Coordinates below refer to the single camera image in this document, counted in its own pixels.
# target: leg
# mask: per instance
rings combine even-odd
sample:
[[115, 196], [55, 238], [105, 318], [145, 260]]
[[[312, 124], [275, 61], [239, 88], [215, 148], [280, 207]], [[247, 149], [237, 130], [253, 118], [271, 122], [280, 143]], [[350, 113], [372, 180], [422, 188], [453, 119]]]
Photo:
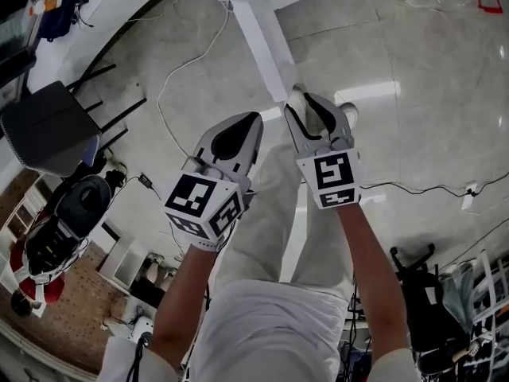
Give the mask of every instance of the leg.
[[291, 283], [349, 302], [353, 293], [353, 265], [340, 218], [334, 209], [319, 209], [308, 193], [308, 223], [308, 239]]
[[295, 158], [290, 142], [274, 147], [266, 156], [253, 180], [257, 194], [224, 252], [218, 288], [239, 279], [279, 281], [301, 184]]

